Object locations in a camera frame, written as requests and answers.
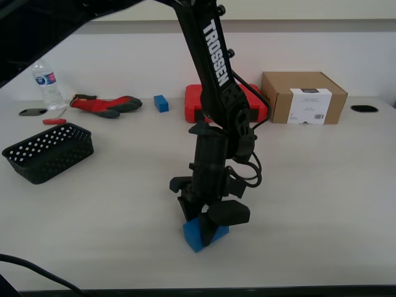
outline black plastic basket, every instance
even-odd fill
[[[91,132],[65,123],[34,135],[2,151],[20,175],[42,184],[92,155]]]

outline cardboard box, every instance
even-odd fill
[[[321,72],[264,72],[273,123],[337,124],[348,94]]]

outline red screwdriver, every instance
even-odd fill
[[[62,116],[62,114],[65,113],[66,110],[67,110],[67,108],[65,108],[65,109],[61,112],[61,114],[60,114],[57,118],[55,118],[55,119],[44,119],[44,120],[43,120],[43,124],[44,124],[44,125],[59,125],[59,124],[64,124],[64,123],[66,123],[66,120],[65,120],[65,119],[60,119],[60,117]]]

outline red toolbox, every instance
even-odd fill
[[[250,122],[261,122],[267,117],[267,107],[246,87],[239,85],[245,92],[247,100],[250,104]],[[250,85],[254,90],[260,90],[256,85]],[[202,106],[200,104],[200,95],[202,93],[201,85],[189,85],[186,88],[186,97],[184,99],[184,114],[186,121],[189,123],[196,123],[205,120],[211,122],[202,113]]]

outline blue foam cube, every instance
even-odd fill
[[[154,96],[154,104],[161,113],[169,111],[169,104],[163,95]]]
[[[199,252],[204,248],[202,244],[202,240],[200,238],[200,226],[199,226],[199,218],[195,218],[188,223],[183,225],[184,238],[190,247],[194,250],[194,252]],[[230,227],[218,227],[215,236],[213,237],[210,243],[218,240],[224,235],[230,232]]]

